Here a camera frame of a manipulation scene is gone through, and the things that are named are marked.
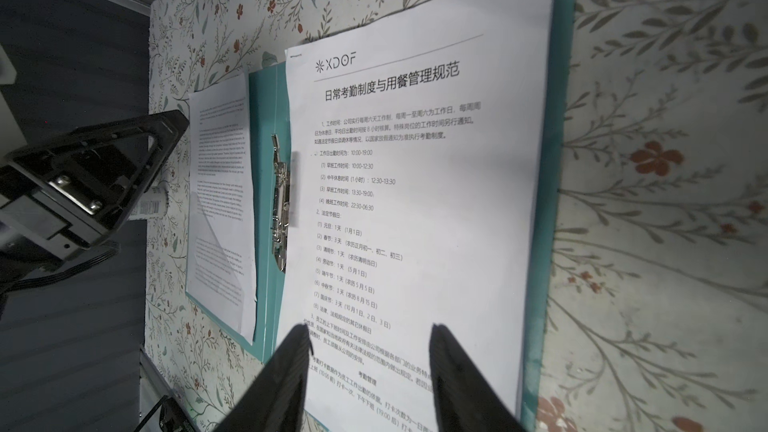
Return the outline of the silver folder clip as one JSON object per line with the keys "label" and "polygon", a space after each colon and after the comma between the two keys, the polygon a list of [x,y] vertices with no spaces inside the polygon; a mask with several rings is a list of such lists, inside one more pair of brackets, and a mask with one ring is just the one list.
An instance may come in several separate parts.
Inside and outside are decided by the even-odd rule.
{"label": "silver folder clip", "polygon": [[278,269],[281,272],[285,272],[287,265],[287,239],[290,217],[290,169],[289,164],[281,159],[278,136],[273,134],[271,139],[275,174],[271,227],[272,253]]}

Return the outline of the English text paper sheet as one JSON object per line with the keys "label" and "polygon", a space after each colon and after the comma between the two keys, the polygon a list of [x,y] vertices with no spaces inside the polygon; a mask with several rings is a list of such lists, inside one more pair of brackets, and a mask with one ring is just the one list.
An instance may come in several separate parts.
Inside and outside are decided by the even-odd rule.
{"label": "English text paper sheet", "polygon": [[245,73],[190,96],[186,293],[251,344],[257,268]]}

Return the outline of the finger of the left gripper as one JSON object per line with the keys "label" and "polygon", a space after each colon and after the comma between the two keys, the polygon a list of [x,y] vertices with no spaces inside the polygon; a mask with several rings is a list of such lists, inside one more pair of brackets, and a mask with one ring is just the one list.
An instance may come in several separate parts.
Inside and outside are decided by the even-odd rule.
{"label": "finger of the left gripper", "polygon": [[127,220],[189,121],[179,110],[80,127],[8,153],[1,168],[1,256],[60,263]]}

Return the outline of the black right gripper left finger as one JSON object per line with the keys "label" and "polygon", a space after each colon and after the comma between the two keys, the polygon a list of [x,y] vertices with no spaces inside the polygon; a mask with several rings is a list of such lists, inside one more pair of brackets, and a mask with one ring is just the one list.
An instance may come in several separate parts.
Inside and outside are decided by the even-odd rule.
{"label": "black right gripper left finger", "polygon": [[295,325],[215,431],[300,431],[312,353],[308,327]]}

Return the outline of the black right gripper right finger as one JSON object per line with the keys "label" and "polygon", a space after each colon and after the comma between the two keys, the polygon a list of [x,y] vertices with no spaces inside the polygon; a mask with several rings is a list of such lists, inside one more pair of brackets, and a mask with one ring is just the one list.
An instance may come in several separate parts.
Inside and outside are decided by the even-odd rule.
{"label": "black right gripper right finger", "polygon": [[432,327],[429,358],[439,431],[524,431],[443,324]]}

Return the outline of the teal file folder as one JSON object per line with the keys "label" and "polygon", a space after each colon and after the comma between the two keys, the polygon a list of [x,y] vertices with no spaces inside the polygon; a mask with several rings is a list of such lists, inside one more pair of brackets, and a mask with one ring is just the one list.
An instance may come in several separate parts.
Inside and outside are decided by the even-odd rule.
{"label": "teal file folder", "polygon": [[[554,235],[557,188],[560,175],[559,143],[562,137],[562,112],[565,105],[570,51],[569,19],[574,0],[553,0],[547,60],[547,85],[541,136],[535,215],[530,249],[524,309],[524,336],[521,390],[516,408],[505,407],[523,423],[535,407],[535,388],[539,379],[543,341],[547,274]],[[282,298],[287,275],[281,272],[272,253],[272,209],[275,185],[271,136],[280,142],[281,159],[289,164],[290,199],[292,184],[290,105],[283,62],[256,73],[245,73],[249,84],[251,163],[254,186],[255,256],[257,268],[256,328],[251,344],[203,310],[263,365],[287,336],[280,329]]]}

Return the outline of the Chinese title paper sheet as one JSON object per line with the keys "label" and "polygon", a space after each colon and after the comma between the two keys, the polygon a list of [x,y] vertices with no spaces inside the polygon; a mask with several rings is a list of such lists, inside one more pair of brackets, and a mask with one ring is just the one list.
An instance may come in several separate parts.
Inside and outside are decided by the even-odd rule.
{"label": "Chinese title paper sheet", "polygon": [[553,0],[431,0],[286,53],[280,329],[332,431],[433,431],[447,326],[516,408]]}

